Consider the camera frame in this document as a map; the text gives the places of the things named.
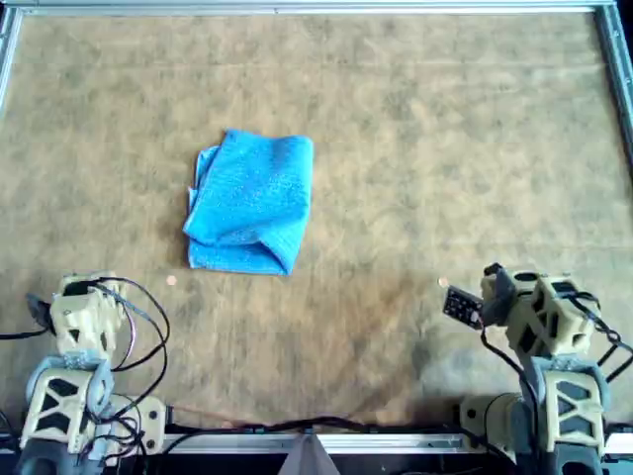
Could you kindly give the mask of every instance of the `black cable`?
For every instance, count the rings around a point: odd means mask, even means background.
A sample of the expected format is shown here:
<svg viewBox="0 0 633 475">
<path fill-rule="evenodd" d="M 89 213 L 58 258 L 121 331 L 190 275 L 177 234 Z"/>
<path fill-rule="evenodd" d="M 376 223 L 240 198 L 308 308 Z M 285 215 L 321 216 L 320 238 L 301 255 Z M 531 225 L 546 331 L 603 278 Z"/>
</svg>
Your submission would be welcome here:
<svg viewBox="0 0 633 475">
<path fill-rule="evenodd" d="M 20 453 L 20 436 L 13 429 L 13 426 L 11 425 L 11 421 L 9 421 L 9 418 L 4 413 L 4 411 L 0 411 L 0 421 L 7 428 L 7 432 L 9 433 L 8 438 L 3 439 L 2 442 L 11 441 L 13 445 L 11 449 L 16 453 Z"/>
<path fill-rule="evenodd" d="M 122 450 L 119 453 L 113 453 L 113 454 L 108 455 L 107 457 L 105 457 L 104 460 L 103 460 L 103 463 L 106 464 L 108 462 L 108 460 L 113 459 L 113 458 L 118 458 L 119 459 L 121 457 L 124 457 L 125 455 L 128 455 L 136 447 L 138 447 L 138 448 L 140 448 L 141 460 L 143 461 L 143 464 L 146 465 L 146 463 L 147 463 L 147 450 L 145 449 L 145 445 L 142 443 L 142 438 L 143 438 L 145 432 L 142 429 L 136 430 L 135 427 L 132 427 L 130 424 L 128 424 L 126 419 L 127 418 L 117 418 L 116 422 L 121 424 L 124 428 L 126 428 L 130 432 L 130 434 L 134 437 L 133 438 L 133 442 L 130 444 L 130 446 L 128 446 L 127 449 Z"/>
<path fill-rule="evenodd" d="M 151 293 L 149 293 L 149 291 L 147 289 L 145 289 L 142 285 L 140 285 L 137 282 L 134 282 L 132 279 L 128 279 L 126 277 L 102 277 L 102 278 L 100 278 L 98 280 L 98 282 L 108 282 L 108 281 L 125 282 L 127 284 L 134 285 L 135 287 L 137 287 L 138 290 L 140 290 L 143 294 L 145 294 L 145 296 L 147 296 L 147 298 L 151 301 L 152 305 L 156 308 L 156 310 L 158 310 L 158 312 L 160 313 L 160 316 L 162 317 L 163 321 L 165 322 L 166 332 L 165 332 L 164 341 L 162 341 L 160 344 L 155 346 L 152 349 L 152 351 L 150 351 L 146 356 L 144 356 L 143 358 L 139 359 L 138 361 L 135 361 L 134 363 L 128 364 L 127 366 L 117 367 L 117 368 L 115 368 L 113 370 L 113 372 L 127 371 L 129 369 L 135 368 L 135 367 L 145 363 L 154 354 L 156 354 L 158 351 L 160 351 L 161 348 L 164 348 L 165 344 L 169 340 L 169 336 L 171 335 L 171 326 L 169 324 L 169 319 L 167 318 L 167 314 L 166 314 L 165 310 L 158 303 L 158 301 L 156 301 L 156 299 L 153 297 L 153 295 L 151 295 Z M 95 285 L 95 287 L 101 288 L 101 290 L 103 290 L 103 286 L 100 286 L 98 284 Z M 136 308 L 134 305 L 130 304 L 129 302 L 128 302 L 128 304 L 129 304 L 128 307 L 130 309 L 132 309 L 134 312 L 136 312 L 137 314 L 141 315 L 146 320 L 151 320 L 149 318 L 149 316 L 145 312 L 140 311 L 138 308 Z"/>
<path fill-rule="evenodd" d="M 156 377 L 156 379 L 149 385 L 149 387 L 145 391 L 143 391 L 140 394 L 140 396 L 138 396 L 134 401 L 130 402 L 129 404 L 127 404 L 126 406 L 124 406 L 120 410 L 116 411 L 112 416 L 106 417 L 104 419 L 98 418 L 98 421 L 100 423 L 102 423 L 102 424 L 111 423 L 111 422 L 115 421 L 117 418 L 119 418 L 120 416 L 122 416 L 123 414 L 125 414 L 130 409 L 135 408 L 142 400 L 144 400 L 147 396 L 149 396 L 149 394 L 158 386 L 158 384 L 160 384 L 160 382 L 162 381 L 163 377 L 165 376 L 165 373 L 167 372 L 168 356 L 167 356 L 166 344 L 167 344 L 167 339 L 169 338 L 169 333 L 170 333 L 169 319 L 167 318 L 167 315 L 166 315 L 165 311 L 160 306 L 160 304 L 158 304 L 158 302 L 156 302 L 156 299 L 154 299 L 154 297 L 144 287 L 142 287 L 140 284 L 137 284 L 133 280 L 126 279 L 124 277 L 103 277 L 102 279 L 100 279 L 100 281 L 109 281 L 109 280 L 117 280 L 117 281 L 123 281 L 123 282 L 127 282 L 127 283 L 132 283 L 133 285 L 137 286 L 137 288 L 141 289 L 142 292 L 145 293 L 145 295 L 147 295 L 149 300 L 155 305 L 155 307 L 160 312 L 160 315 L 162 316 L 162 318 L 163 318 L 163 320 L 165 322 L 165 326 L 166 326 L 167 330 L 166 330 L 166 334 L 163 335 L 163 333 L 162 333 L 160 327 L 158 326 L 158 324 L 146 312 L 143 312 L 142 310 L 138 309 L 136 306 L 134 306 L 133 304 L 128 302 L 126 299 L 121 297 L 121 295 L 119 295 L 117 292 L 114 292 L 114 291 L 110 290 L 109 288 L 107 288 L 107 287 L 105 287 L 105 286 L 103 286 L 103 285 L 101 285 L 99 283 L 95 283 L 94 284 L 94 286 L 97 289 L 101 290 L 102 292 L 104 292 L 104 293 L 106 293 L 108 295 L 111 295 L 112 297 L 115 298 L 115 300 L 118 303 L 121 303 L 124 306 L 129 307 L 131 310 L 133 310 L 134 312 L 136 312 L 137 314 L 139 314 L 141 317 L 143 317 L 144 319 L 146 319 L 148 322 L 150 322 L 152 324 L 152 326 L 154 327 L 154 329 L 158 333 L 158 337 L 160 339 L 160 343 L 156 346 L 156 348 L 153 351 L 150 352 L 150 354 L 148 355 L 148 357 L 146 359 L 149 359 L 151 356 L 153 356 L 156 353 L 156 351 L 158 351 L 160 349 L 163 350 L 162 368 L 160 370 L 160 373 Z M 125 368 L 129 369 L 130 367 L 134 367 L 136 365 L 139 365 L 140 363 L 141 363 L 141 360 L 137 361 L 136 363 L 133 363 L 132 365 L 128 365 Z"/>
<path fill-rule="evenodd" d="M 501 393 L 498 396 L 494 397 L 486 406 L 486 410 L 484 411 L 484 434 L 486 435 L 486 438 L 488 438 L 488 411 L 490 410 L 491 406 L 498 401 L 500 398 L 502 398 L 503 396 L 507 396 L 510 393 Z"/>
<path fill-rule="evenodd" d="M 36 332 L 20 332 L 20 333 L 0 333 L 0 340 L 25 339 L 33 336 L 40 336 L 48 332 L 48 329 L 38 330 Z"/>
<path fill-rule="evenodd" d="M 601 366 L 606 362 L 606 360 L 615 352 L 617 348 L 622 348 L 627 350 L 631 356 L 624 361 L 620 366 L 615 368 L 611 374 L 606 377 L 606 382 L 610 383 L 614 381 L 620 374 L 626 371 L 631 364 L 633 364 L 633 347 L 629 344 L 622 341 L 622 336 L 616 330 L 612 329 L 603 319 L 601 319 L 598 315 L 591 311 L 585 304 L 583 304 L 579 299 L 589 300 L 591 302 L 595 302 L 597 307 L 600 309 L 600 302 L 594 295 L 589 292 L 577 292 L 570 296 L 566 297 L 569 301 L 576 307 L 578 310 L 583 312 L 585 317 L 593 322 L 595 325 L 595 329 L 599 333 L 603 333 L 606 336 L 606 339 L 611 343 L 611 348 L 600 358 L 598 361 L 598 366 Z"/>
<path fill-rule="evenodd" d="M 474 442 L 474 446 L 481 445 L 485 449 L 487 449 L 493 455 L 501 458 L 502 460 L 509 462 L 511 465 L 514 465 L 512 459 L 510 459 L 507 454 L 503 451 L 496 448 L 494 445 L 490 444 L 485 437 L 479 436 L 470 432 L 466 428 L 443 424 L 438 427 L 414 427 L 414 426 L 378 426 L 378 425 L 368 425 L 362 423 L 355 423 L 353 421 L 337 418 L 337 417 L 320 417 L 314 419 L 302 419 L 296 421 L 287 421 L 279 424 L 275 424 L 273 426 L 266 425 L 246 425 L 242 427 L 232 427 L 232 428 L 200 428 L 194 429 L 189 433 L 185 433 L 180 437 L 176 438 L 172 441 L 167 448 L 162 451 L 163 456 L 166 456 L 171 452 L 176 446 L 181 444 L 182 442 L 189 440 L 190 438 L 197 437 L 199 435 L 215 435 L 215 434 L 227 434 L 227 433 L 271 433 L 271 432 L 281 432 L 281 431 L 289 431 L 296 429 L 308 429 L 313 426 L 329 426 L 334 428 L 346 428 L 350 431 L 361 432 L 361 433 L 394 433 L 394 432 L 429 432 L 429 433 L 451 433 L 457 432 L 465 435 L 470 440 Z"/>
<path fill-rule="evenodd" d="M 122 398 L 126 398 L 128 401 L 132 402 L 133 399 L 130 396 L 126 396 L 125 394 L 118 394 L 115 393 L 117 396 L 120 396 Z M 141 431 L 142 430 L 142 416 L 140 414 L 140 409 L 138 408 L 138 406 L 135 407 L 136 409 L 136 416 L 138 417 L 138 430 Z M 134 418 L 121 418 L 121 419 L 130 419 L 130 420 L 134 420 Z"/>
<path fill-rule="evenodd" d="M 123 305 L 123 311 L 126 313 L 126 317 L 128 318 L 128 322 L 129 322 L 129 325 L 130 325 L 130 343 L 128 343 L 128 349 L 126 350 L 126 355 L 121 360 L 121 362 L 112 369 L 113 372 L 121 371 L 121 368 L 123 367 L 123 365 L 126 363 L 128 358 L 132 354 L 132 345 L 135 343 L 135 331 L 136 331 L 135 330 L 135 324 L 132 321 L 132 317 L 130 316 L 130 312 L 128 312 L 128 307 Z"/>
<path fill-rule="evenodd" d="M 97 440 L 112 440 L 112 441 L 118 442 L 121 445 L 126 445 L 129 443 L 129 439 L 130 439 L 129 435 L 120 436 L 120 435 L 114 435 L 111 433 L 104 433 L 101 435 L 97 435 L 96 437 L 93 437 L 88 443 L 86 443 L 86 445 L 81 449 L 81 451 L 79 452 L 79 456 L 77 457 L 76 464 L 79 465 L 81 461 L 84 459 L 84 457 L 88 455 L 88 453 L 90 453 L 90 451 L 94 448 L 95 442 Z"/>
<path fill-rule="evenodd" d="M 508 366 L 510 366 L 516 372 L 516 374 L 518 374 L 518 378 L 520 382 L 527 389 L 527 393 L 530 397 L 530 402 L 532 403 L 532 417 L 533 417 L 533 424 L 534 424 L 534 427 L 532 428 L 532 436 L 530 437 L 531 445 L 532 445 L 533 453 L 537 457 L 537 461 L 538 461 L 538 458 L 540 458 L 540 451 L 539 451 L 539 444 L 538 444 L 539 407 L 538 407 L 538 398 L 536 397 L 536 392 L 534 391 L 534 388 L 532 387 L 530 382 L 527 380 L 525 371 L 523 371 L 523 369 L 518 364 L 512 361 L 512 359 L 507 354 L 505 354 L 496 346 L 493 346 L 492 344 L 488 342 L 488 338 L 486 337 L 486 327 L 484 326 L 483 322 L 482 322 L 482 333 L 481 333 L 480 338 L 485 348 L 489 349 L 492 353 L 494 353 L 499 358 L 501 358 Z"/>
</svg>

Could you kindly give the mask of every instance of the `blue towel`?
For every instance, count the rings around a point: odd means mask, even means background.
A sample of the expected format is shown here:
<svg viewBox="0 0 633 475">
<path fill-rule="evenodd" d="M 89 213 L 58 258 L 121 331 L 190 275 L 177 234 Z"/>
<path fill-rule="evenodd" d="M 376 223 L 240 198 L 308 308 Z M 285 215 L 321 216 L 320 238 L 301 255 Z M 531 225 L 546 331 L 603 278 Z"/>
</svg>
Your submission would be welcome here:
<svg viewBox="0 0 633 475">
<path fill-rule="evenodd" d="M 192 268 L 290 275 L 308 223 L 313 143 L 229 130 L 198 155 L 189 189 Z"/>
</svg>

